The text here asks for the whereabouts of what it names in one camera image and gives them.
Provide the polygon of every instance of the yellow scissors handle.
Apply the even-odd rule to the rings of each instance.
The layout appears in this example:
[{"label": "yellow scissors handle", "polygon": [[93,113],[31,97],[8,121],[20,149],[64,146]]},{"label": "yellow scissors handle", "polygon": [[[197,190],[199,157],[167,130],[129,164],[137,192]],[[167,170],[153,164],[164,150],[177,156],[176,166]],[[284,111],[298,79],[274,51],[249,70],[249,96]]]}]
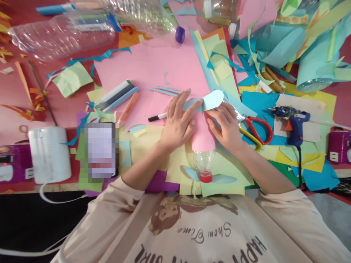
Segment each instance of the yellow scissors handle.
[{"label": "yellow scissors handle", "polygon": [[260,141],[258,139],[256,139],[256,137],[253,136],[251,133],[249,133],[247,130],[243,129],[240,124],[239,124],[239,130],[244,135],[246,135],[247,137],[249,137],[251,140],[253,140],[256,143],[256,151],[257,152],[262,150],[262,143],[260,143]]}]

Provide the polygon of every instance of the white marker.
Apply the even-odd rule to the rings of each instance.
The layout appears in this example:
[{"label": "white marker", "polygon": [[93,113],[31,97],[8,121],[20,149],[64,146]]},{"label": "white marker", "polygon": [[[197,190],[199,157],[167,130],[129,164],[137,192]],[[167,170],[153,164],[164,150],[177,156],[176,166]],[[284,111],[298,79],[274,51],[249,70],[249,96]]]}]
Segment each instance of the white marker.
[{"label": "white marker", "polygon": [[153,117],[148,118],[149,122],[153,122],[153,121],[158,121],[159,119],[164,119],[167,117],[167,113],[162,113],[160,115],[156,115]]}]

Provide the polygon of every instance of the beige sweatshirt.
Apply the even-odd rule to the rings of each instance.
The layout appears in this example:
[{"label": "beige sweatshirt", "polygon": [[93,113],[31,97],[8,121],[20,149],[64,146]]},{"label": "beige sweatshirt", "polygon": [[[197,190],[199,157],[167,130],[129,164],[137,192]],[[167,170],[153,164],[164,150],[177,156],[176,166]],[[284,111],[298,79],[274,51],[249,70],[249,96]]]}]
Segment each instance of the beige sweatshirt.
[{"label": "beige sweatshirt", "polygon": [[193,199],[145,194],[117,179],[52,262],[350,263],[351,254],[300,190],[260,193],[256,202]]}]

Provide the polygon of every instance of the purple bottle cap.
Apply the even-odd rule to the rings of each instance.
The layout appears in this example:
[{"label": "purple bottle cap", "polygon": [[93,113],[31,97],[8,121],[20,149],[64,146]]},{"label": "purple bottle cap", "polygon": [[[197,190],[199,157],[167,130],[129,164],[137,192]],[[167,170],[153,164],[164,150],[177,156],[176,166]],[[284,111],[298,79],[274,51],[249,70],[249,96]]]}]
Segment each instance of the purple bottle cap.
[{"label": "purple bottle cap", "polygon": [[184,28],[182,28],[181,26],[177,27],[177,30],[175,31],[176,35],[175,35],[175,40],[182,44],[184,42],[185,39],[185,30]]}]

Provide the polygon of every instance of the blue glue gun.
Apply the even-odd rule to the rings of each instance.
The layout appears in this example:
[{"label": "blue glue gun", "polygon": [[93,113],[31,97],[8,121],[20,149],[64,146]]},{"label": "blue glue gun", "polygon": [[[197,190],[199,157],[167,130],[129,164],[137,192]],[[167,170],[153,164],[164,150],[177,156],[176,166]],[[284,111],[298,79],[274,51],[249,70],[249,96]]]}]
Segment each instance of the blue glue gun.
[{"label": "blue glue gun", "polygon": [[288,144],[293,146],[301,146],[303,142],[302,124],[310,120],[311,114],[288,106],[268,109],[274,111],[274,114],[278,118],[285,118],[288,120],[288,123],[284,129],[290,131]]}]

